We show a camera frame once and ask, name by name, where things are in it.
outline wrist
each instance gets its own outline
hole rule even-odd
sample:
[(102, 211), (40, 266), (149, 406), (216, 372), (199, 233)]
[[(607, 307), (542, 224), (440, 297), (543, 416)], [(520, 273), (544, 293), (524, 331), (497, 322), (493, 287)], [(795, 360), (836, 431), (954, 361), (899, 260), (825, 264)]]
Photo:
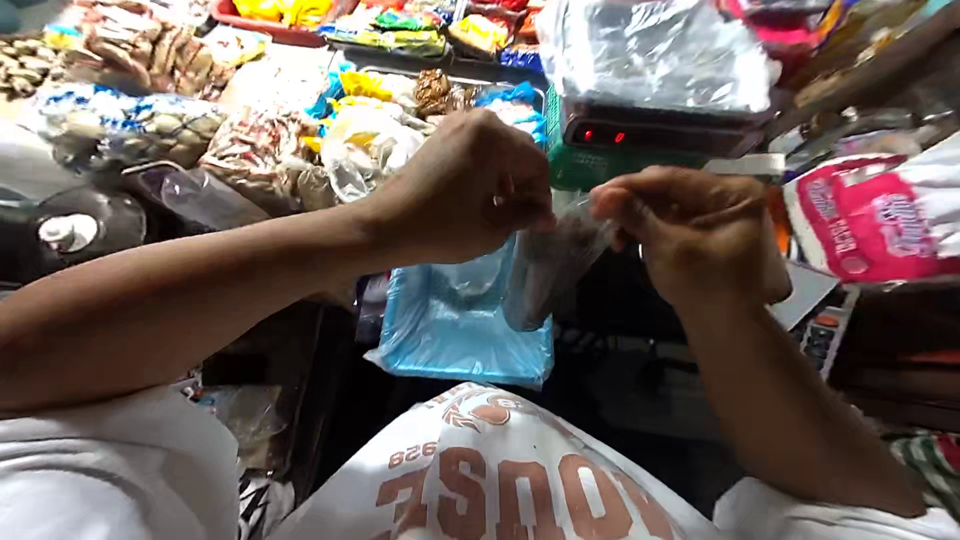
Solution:
[(415, 264), (416, 238), (410, 234), (400, 211), (390, 197), (375, 191), (368, 197), (344, 205), (358, 241), (390, 268)]
[(673, 305), (682, 320), (731, 318), (763, 310), (763, 303), (753, 294), (733, 289), (690, 295)]

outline white plastic sack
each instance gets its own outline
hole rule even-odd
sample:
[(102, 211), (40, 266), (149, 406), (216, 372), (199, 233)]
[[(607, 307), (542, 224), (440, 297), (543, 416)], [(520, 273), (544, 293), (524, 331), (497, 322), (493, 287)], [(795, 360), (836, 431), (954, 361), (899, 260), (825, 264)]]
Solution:
[(563, 97), (646, 109), (754, 113), (776, 82), (760, 42), (701, 0), (556, 0), (537, 16)]

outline white t-shirt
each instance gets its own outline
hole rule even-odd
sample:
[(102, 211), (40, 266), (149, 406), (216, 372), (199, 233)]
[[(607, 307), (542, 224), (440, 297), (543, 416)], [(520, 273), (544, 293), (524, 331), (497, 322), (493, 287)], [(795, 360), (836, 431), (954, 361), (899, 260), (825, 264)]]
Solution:
[[(229, 432), (166, 388), (0, 421), (0, 538), (232, 539), (236, 481)], [(565, 421), (465, 383), (394, 420), (271, 539), (398, 537), (956, 540), (960, 527), (939, 509), (801, 503), (755, 479), (710, 521)]]

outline forearm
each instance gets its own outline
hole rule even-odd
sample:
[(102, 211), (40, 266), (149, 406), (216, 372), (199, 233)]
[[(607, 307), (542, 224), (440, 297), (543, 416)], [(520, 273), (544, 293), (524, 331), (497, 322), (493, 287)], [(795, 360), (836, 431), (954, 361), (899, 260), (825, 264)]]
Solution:
[(803, 499), (923, 513), (905, 471), (763, 306), (728, 299), (678, 312), (710, 405), (751, 474)]
[(0, 303), (0, 410), (170, 382), (325, 283), (403, 263), (367, 208), (147, 245), (31, 283)]

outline blue plastic bag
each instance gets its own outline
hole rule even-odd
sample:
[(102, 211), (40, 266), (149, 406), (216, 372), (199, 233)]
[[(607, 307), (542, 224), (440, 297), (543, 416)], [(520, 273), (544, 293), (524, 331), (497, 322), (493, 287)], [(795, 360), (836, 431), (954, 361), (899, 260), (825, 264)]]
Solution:
[[(530, 134), (540, 148), (546, 148), (546, 118), (532, 109), (539, 98), (533, 85), (524, 81), (517, 86), (505, 89), (488, 90), (477, 96), (473, 105), (478, 108), (489, 109), (507, 125), (513, 126)], [(511, 112), (508, 104), (525, 104), (530, 106), (523, 114), (517, 116)]]
[(398, 376), (540, 387), (553, 368), (552, 323), (512, 330), (500, 304), (515, 241), (463, 264), (394, 270), (380, 346), (366, 358)]

